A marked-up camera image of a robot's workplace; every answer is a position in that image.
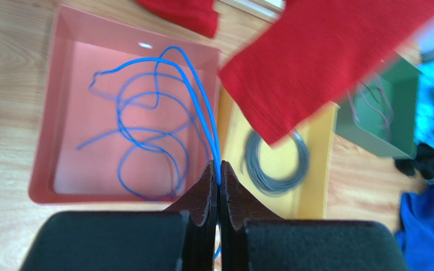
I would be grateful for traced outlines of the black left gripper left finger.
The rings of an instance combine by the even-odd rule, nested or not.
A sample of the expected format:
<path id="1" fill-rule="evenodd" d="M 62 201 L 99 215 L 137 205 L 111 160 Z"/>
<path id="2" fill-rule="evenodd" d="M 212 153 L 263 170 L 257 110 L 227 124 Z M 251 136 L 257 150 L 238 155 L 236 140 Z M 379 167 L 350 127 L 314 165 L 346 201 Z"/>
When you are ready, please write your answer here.
<path id="1" fill-rule="evenodd" d="M 213 270 L 214 162 L 163 211 L 65 211 L 37 233 L 21 270 Z"/>

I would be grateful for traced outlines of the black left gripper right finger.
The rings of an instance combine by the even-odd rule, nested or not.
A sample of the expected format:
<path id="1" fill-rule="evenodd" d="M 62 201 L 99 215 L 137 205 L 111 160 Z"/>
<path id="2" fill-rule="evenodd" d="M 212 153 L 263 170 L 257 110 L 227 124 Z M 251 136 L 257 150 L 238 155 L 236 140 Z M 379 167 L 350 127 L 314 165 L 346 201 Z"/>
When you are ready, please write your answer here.
<path id="1" fill-rule="evenodd" d="M 223 270 L 407 270 L 392 233 L 375 221 L 285 220 L 221 164 Z"/>

